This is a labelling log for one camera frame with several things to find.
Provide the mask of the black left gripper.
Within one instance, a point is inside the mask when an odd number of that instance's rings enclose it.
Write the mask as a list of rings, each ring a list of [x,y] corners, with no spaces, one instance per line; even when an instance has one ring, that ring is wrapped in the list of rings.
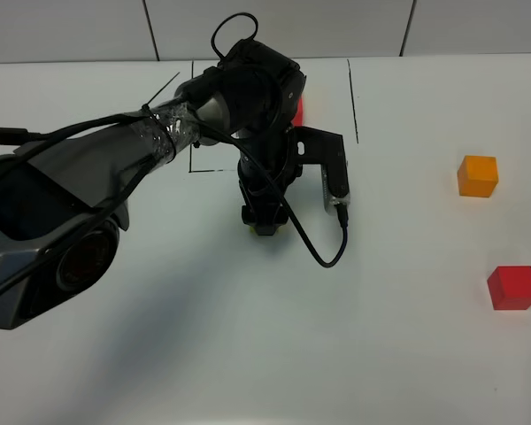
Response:
[[[258,236],[273,236],[288,220],[296,219],[284,198],[289,185],[303,171],[294,162],[293,129],[273,129],[260,135],[255,128],[247,127],[237,133],[238,142],[244,148],[237,168],[244,199],[242,222],[254,227]]]

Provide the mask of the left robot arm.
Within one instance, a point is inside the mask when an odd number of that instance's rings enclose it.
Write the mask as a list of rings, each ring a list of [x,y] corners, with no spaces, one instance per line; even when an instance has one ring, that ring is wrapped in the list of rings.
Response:
[[[286,128],[305,77],[297,62],[241,40],[174,96],[47,135],[0,128],[0,329],[13,329],[94,285],[129,226],[127,200],[149,173],[202,140]]]

